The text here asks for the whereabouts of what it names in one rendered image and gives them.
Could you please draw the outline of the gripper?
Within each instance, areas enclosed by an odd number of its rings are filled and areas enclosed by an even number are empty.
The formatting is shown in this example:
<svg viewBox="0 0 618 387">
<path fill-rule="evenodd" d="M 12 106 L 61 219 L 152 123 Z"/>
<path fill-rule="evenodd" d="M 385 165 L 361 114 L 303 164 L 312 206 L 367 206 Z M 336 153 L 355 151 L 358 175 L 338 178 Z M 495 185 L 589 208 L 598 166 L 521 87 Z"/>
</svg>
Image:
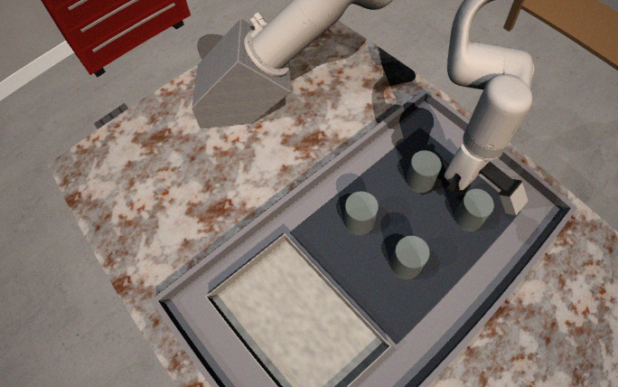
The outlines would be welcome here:
<svg viewBox="0 0 618 387">
<path fill-rule="evenodd" d="M 483 158 L 477 156 L 467 147 L 463 137 L 463 144 L 457 150 L 444 174 L 446 180 L 454 176 L 447 189 L 462 197 L 468 190 L 471 182 L 480 174 L 480 170 L 489 162 L 499 157 Z"/>
</svg>

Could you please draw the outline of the clear glass jar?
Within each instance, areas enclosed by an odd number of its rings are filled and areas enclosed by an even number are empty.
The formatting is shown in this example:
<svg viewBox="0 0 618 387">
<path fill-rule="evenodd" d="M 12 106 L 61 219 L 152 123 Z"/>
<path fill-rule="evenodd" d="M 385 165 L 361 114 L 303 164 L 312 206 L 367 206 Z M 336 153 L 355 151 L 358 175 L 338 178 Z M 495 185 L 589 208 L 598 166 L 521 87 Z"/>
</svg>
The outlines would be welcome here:
<svg viewBox="0 0 618 387">
<path fill-rule="evenodd" d="M 423 150 L 415 153 L 407 171 L 407 185 L 418 193 L 430 191 L 441 167 L 440 158 L 433 152 Z"/>
<path fill-rule="evenodd" d="M 457 225 L 465 231 L 476 231 L 494 208 L 492 197 L 481 189 L 468 191 L 454 213 Z"/>
<path fill-rule="evenodd" d="M 376 198 L 367 192 L 351 194 L 345 203 L 344 225 L 356 235 L 364 235 L 372 230 L 378 212 Z"/>
<path fill-rule="evenodd" d="M 390 260 L 390 267 L 399 278 L 416 277 L 429 259 L 429 248 L 424 240 L 417 236 L 402 238 Z"/>
</svg>

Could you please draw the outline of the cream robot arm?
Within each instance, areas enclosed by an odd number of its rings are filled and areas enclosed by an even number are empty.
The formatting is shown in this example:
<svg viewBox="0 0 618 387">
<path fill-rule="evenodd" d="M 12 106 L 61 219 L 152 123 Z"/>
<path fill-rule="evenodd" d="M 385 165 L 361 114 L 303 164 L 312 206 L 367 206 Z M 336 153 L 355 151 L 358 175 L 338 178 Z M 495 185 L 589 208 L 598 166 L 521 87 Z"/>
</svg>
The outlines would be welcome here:
<svg viewBox="0 0 618 387">
<path fill-rule="evenodd" d="M 292 0 L 268 24 L 261 13 L 254 14 L 250 22 L 255 29 L 245 36 L 245 48 L 263 72 L 282 77 L 289 62 L 332 27 L 349 5 L 378 10 L 391 1 Z M 483 90 L 463 136 L 467 147 L 483 158 L 500 156 L 529 112 L 535 68 L 528 52 L 469 41 L 473 18 L 491 1 L 463 0 L 454 17 L 447 58 L 454 84 Z M 517 215 L 528 201 L 522 181 L 511 179 L 492 162 L 479 173 L 501 189 L 504 211 Z"/>
</svg>

